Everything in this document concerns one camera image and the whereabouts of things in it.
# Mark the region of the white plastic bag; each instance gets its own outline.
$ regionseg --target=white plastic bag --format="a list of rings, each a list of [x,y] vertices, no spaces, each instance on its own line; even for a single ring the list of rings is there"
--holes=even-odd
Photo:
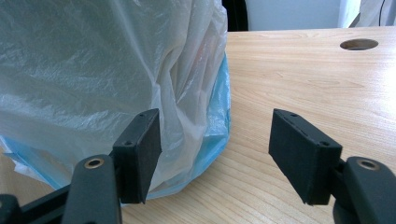
[[[1,2],[8,156],[57,189],[77,162],[108,154],[136,114],[160,108],[149,197],[181,190],[228,140],[226,26],[214,0]]]

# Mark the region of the table surface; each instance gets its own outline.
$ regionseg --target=table surface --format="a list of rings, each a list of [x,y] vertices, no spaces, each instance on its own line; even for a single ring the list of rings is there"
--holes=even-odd
[[[370,38],[374,49],[345,50]],[[122,208],[124,223],[333,223],[330,205],[303,204],[268,154],[274,108],[309,120],[343,145],[396,173],[396,28],[229,33],[231,139],[180,193]],[[51,188],[13,172],[0,156],[0,193],[21,204]]]

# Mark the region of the black bracket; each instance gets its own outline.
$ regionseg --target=black bracket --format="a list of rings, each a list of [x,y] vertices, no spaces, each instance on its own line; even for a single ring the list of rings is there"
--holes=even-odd
[[[71,184],[20,207],[0,195],[0,224],[121,223],[120,202],[144,203],[162,152],[159,110],[137,115],[109,156],[80,161]]]
[[[396,178],[384,164],[340,159],[342,146],[295,113],[275,109],[269,153],[304,203],[336,199],[335,223],[396,223]]]

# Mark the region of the desk grommet hole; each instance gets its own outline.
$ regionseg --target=desk grommet hole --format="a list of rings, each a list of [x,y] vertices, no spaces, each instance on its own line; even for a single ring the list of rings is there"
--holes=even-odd
[[[366,50],[378,46],[378,42],[372,39],[351,39],[341,43],[340,47],[347,50]]]

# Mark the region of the blue plastic bag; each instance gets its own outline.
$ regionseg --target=blue plastic bag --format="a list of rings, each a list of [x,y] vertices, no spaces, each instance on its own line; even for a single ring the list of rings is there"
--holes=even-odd
[[[148,196],[178,192],[229,138],[226,27],[221,1],[0,3],[4,149],[19,172],[58,189],[136,114],[159,108],[163,153]]]

